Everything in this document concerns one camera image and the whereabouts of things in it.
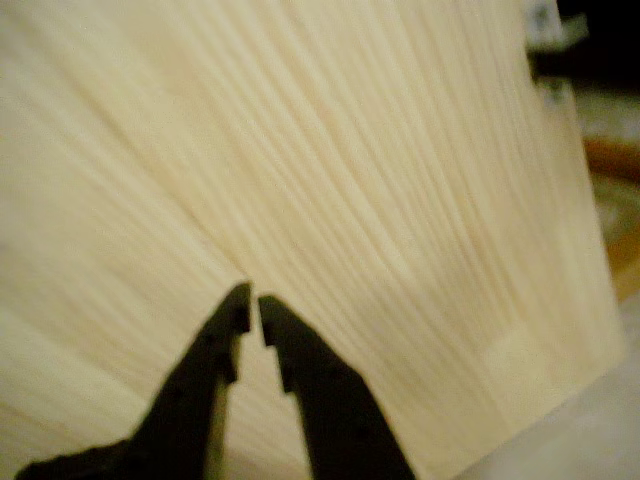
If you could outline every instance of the wood grain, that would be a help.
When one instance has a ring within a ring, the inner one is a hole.
[[[447,478],[622,341],[518,4],[3,2],[0,472],[124,436],[225,291],[286,299]],[[229,478],[308,478],[259,332]]]

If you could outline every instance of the wooden board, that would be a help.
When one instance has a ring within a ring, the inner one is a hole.
[[[447,478],[621,357],[570,96],[514,2],[2,4],[0,475],[128,434],[238,280]],[[229,478],[308,478],[257,328]]]

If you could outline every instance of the wooden edge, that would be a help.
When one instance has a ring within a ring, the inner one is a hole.
[[[640,148],[603,138],[584,139],[589,169],[640,184]],[[618,301],[640,290],[640,225],[607,245]]]
[[[607,245],[609,267],[618,301],[640,290],[640,225]]]
[[[597,137],[583,143],[592,172],[640,183],[640,147]]]

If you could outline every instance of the black plastic tool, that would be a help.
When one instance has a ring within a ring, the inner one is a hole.
[[[18,480],[221,478],[228,386],[249,331],[250,286],[235,287],[197,334],[129,440],[32,463]],[[302,413],[313,476],[415,479],[362,377],[275,297],[259,299],[286,392]]]

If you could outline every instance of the plywood sheet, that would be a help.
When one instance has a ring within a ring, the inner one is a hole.
[[[447,478],[622,352],[570,95],[517,2],[3,2],[0,475],[128,434],[236,281]],[[229,478],[308,478],[259,332]]]

